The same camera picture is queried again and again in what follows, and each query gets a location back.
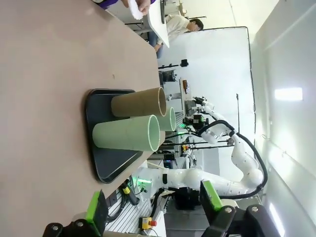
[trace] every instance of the hand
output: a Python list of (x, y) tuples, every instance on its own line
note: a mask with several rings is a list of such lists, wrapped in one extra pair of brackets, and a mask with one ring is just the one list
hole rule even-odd
[(138, 9), (143, 13), (143, 15), (148, 14), (148, 10), (151, 4), (151, 0), (136, 0)]
[(160, 47), (161, 47), (160, 44), (156, 44), (156, 45), (154, 46), (155, 51), (158, 52), (158, 50), (160, 49)]
[(121, 0), (122, 2), (123, 2), (123, 5), (126, 7), (126, 8), (128, 8), (129, 6), (128, 6), (128, 0)]

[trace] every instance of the dark hair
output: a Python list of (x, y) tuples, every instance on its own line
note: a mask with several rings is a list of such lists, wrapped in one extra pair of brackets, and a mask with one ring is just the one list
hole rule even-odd
[(203, 25), (203, 23), (201, 22), (200, 19), (191, 19), (190, 22), (195, 22), (196, 25), (199, 27), (199, 30), (200, 31), (203, 30), (204, 25)]

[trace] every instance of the ceiling light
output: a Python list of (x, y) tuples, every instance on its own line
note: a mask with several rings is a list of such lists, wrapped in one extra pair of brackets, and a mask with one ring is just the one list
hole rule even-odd
[(275, 98), (277, 100), (299, 101), (303, 100), (303, 91), (301, 87), (276, 89)]
[(276, 225), (278, 233), (280, 234), (281, 237), (284, 237), (285, 229), (283, 227), (280, 217), (278, 216), (277, 210), (275, 209), (272, 203), (270, 203), (269, 210), (274, 220), (274, 223)]

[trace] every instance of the wooden tabletop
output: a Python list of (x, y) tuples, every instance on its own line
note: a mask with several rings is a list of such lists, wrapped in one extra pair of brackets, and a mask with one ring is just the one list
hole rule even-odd
[(93, 88), (158, 87), (158, 64), (149, 44), (90, 0), (3, 0), (0, 21), (1, 236), (40, 237), (151, 154), (113, 183), (97, 182), (83, 100)]

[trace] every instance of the green cardboard tube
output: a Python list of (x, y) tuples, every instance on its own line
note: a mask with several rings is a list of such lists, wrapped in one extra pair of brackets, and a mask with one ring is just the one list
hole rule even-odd
[(174, 108), (167, 109), (165, 116), (157, 116), (161, 131), (171, 132), (176, 130), (176, 113)]
[(92, 138), (99, 148), (154, 152), (159, 147), (160, 128), (154, 115), (128, 118), (98, 123)]

